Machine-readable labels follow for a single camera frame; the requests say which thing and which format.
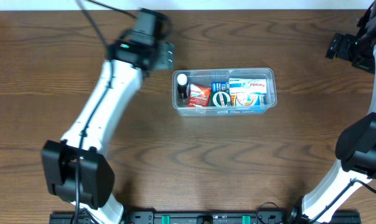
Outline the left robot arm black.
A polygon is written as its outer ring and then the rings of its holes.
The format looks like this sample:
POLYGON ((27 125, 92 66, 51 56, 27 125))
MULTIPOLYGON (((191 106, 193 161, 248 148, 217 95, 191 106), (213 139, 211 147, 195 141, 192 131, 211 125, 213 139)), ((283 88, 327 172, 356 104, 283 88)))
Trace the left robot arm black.
POLYGON ((85 210, 92 223, 121 223, 124 207, 113 195, 115 173, 106 160, 109 143, 144 77, 172 63, 168 34, 127 30, 106 46, 100 77, 78 118, 60 141, 47 141, 42 165, 50 194, 85 210))

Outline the blue Kool Fever box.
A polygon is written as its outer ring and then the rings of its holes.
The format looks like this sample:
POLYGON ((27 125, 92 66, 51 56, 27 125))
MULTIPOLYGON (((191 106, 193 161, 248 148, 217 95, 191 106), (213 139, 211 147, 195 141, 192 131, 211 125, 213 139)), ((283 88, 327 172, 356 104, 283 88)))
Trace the blue Kool Fever box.
POLYGON ((265 105, 265 95, 259 94, 231 94, 229 90, 229 82, 213 82, 211 92, 226 91, 231 98, 231 106, 263 106, 265 105))

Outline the black bottle white cap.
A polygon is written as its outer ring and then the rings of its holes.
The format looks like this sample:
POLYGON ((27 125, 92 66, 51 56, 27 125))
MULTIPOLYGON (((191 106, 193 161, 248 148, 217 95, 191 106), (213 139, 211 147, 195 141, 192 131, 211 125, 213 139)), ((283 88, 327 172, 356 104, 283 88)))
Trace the black bottle white cap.
POLYGON ((184 73, 180 73, 177 76, 177 92, 180 99, 189 97, 189 82, 187 75, 184 73))

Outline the red orange sachet packet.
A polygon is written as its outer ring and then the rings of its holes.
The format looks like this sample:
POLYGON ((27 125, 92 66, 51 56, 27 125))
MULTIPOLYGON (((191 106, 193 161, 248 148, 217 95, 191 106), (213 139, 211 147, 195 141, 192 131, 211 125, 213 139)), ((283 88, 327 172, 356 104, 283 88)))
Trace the red orange sachet packet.
POLYGON ((211 88, 190 84, 187 107, 206 107, 209 104, 211 88))

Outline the white blue Panadol box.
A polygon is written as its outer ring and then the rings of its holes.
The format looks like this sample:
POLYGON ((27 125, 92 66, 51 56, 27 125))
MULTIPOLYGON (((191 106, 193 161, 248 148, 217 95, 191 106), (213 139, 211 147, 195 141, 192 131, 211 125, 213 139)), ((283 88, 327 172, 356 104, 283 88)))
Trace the white blue Panadol box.
POLYGON ((259 94, 267 93, 266 79, 230 78, 229 90, 231 94, 259 94))

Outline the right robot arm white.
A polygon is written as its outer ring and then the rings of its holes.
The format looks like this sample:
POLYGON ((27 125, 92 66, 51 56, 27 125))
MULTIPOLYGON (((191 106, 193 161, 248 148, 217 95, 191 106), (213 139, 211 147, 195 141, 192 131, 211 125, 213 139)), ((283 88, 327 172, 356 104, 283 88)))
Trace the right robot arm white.
POLYGON ((351 62, 353 67, 374 75, 372 101, 366 116, 339 136, 336 160, 321 182, 301 197, 286 223, 360 223, 356 213, 338 212, 338 208, 361 186, 376 179, 376 0, 358 20, 356 35, 336 33, 326 52, 351 62))

